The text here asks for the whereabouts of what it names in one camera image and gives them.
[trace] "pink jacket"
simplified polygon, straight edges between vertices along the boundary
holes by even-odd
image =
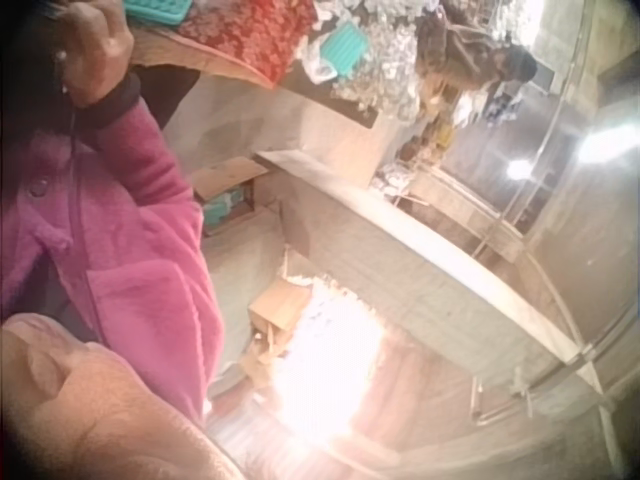
[[[142,100],[95,135],[73,162],[68,137],[43,133],[4,152],[24,168],[3,207],[2,311],[47,252],[98,338],[198,420],[223,338],[201,210]]]

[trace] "dark hair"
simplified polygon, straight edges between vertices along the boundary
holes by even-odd
[[[508,47],[505,59],[505,70],[508,72],[508,80],[518,80],[527,83],[536,76],[538,62],[526,48],[521,45]]]
[[[11,44],[27,20],[40,8],[44,0],[4,0],[2,2],[2,49]]]

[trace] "ceiling light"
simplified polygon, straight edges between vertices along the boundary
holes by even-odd
[[[507,175],[512,180],[526,180],[532,171],[533,165],[528,160],[514,160],[507,167]]]
[[[589,135],[578,151],[578,158],[584,163],[604,163],[638,145],[640,145],[638,125],[621,125]]]

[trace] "teal plastic basket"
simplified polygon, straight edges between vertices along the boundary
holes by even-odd
[[[193,0],[124,0],[128,15],[163,25],[180,25]]]
[[[369,39],[351,22],[340,25],[320,46],[320,56],[344,77],[369,48]]]

